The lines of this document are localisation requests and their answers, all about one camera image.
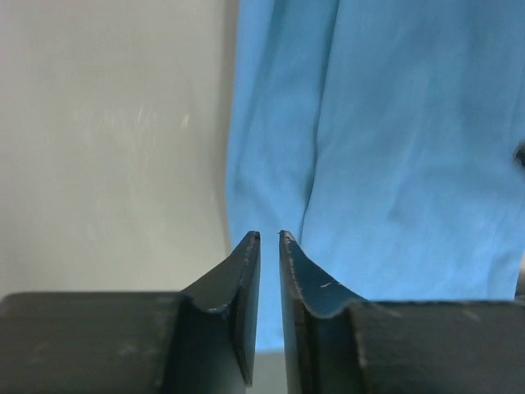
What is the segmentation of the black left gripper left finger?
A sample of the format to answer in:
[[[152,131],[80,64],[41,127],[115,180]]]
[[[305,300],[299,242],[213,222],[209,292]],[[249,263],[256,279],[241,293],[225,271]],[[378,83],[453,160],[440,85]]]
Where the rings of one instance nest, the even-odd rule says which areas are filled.
[[[21,292],[1,301],[4,393],[244,393],[260,235],[182,291]]]

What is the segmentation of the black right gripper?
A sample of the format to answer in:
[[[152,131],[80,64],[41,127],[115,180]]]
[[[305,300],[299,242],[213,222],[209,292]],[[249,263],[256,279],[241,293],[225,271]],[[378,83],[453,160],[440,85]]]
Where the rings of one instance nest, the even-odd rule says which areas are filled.
[[[525,143],[520,142],[514,151],[514,160],[522,167],[525,168]]]

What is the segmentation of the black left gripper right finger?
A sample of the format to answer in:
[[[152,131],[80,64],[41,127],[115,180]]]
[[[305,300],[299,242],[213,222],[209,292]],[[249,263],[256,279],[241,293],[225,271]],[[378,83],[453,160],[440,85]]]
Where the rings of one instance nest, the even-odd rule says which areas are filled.
[[[365,300],[280,234],[290,393],[521,393],[524,300]]]

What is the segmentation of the blue t shirt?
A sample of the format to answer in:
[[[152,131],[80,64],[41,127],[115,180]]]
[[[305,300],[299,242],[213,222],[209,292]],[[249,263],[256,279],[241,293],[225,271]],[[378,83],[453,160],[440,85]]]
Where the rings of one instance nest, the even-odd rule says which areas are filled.
[[[262,239],[257,349],[283,230],[369,300],[513,298],[523,141],[523,2],[243,1],[226,206]]]

